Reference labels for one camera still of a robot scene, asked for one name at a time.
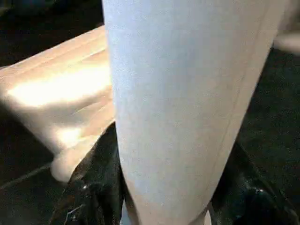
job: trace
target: black plastic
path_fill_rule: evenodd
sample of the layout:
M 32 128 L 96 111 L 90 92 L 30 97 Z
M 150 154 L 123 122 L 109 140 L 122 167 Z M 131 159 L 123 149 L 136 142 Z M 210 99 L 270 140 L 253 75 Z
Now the black plastic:
M 123 204 L 115 125 L 75 169 L 50 225 L 118 225 Z
M 235 143 L 212 198 L 219 225 L 299 225 L 284 194 L 264 179 Z

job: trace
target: shiny black material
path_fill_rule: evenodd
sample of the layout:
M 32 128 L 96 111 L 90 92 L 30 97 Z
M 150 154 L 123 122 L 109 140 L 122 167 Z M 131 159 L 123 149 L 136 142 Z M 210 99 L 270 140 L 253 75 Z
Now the shiny black material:
M 50 225 L 118 225 L 123 204 L 115 125 L 75 169 Z
M 218 225 L 300 225 L 293 206 L 235 143 L 212 198 Z

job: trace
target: dark floor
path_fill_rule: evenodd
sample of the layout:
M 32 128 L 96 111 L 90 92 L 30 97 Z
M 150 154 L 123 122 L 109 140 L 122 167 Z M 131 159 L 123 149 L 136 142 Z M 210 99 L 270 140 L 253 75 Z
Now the dark floor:
M 97 27 L 97 0 L 63 14 L 0 17 L 0 66 L 13 64 Z M 262 175 L 300 214 L 300 57 L 271 51 L 238 139 Z M 63 185 L 49 172 L 51 153 L 0 107 L 0 225 L 47 224 Z

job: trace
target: white pole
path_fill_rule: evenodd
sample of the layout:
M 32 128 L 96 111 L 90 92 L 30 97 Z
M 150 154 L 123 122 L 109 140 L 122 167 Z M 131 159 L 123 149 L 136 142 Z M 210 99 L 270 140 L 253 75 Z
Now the white pole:
M 140 224 L 203 224 L 285 4 L 104 0 L 120 159 Z

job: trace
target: dark surface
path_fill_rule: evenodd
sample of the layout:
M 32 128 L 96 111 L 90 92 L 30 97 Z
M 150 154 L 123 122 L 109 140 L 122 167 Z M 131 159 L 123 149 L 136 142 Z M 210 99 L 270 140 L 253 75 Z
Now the dark surface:
M 102 23 L 99 1 L 31 19 L 0 17 L 0 66 L 59 44 Z M 261 174 L 283 190 L 300 214 L 300 57 L 273 50 L 239 140 Z M 42 225 L 62 185 L 50 175 L 51 153 L 0 107 L 0 225 Z M 13 183 L 7 183 L 17 177 Z
M 8 117 L 4 109 L 0 113 L 1 187 L 52 162 L 53 154 L 15 118 Z
M 235 143 L 212 198 L 218 225 L 300 225 L 294 207 Z
M 238 140 L 300 215 L 300 57 L 271 51 Z
M 46 225 L 63 186 L 49 169 L 0 188 L 0 225 Z

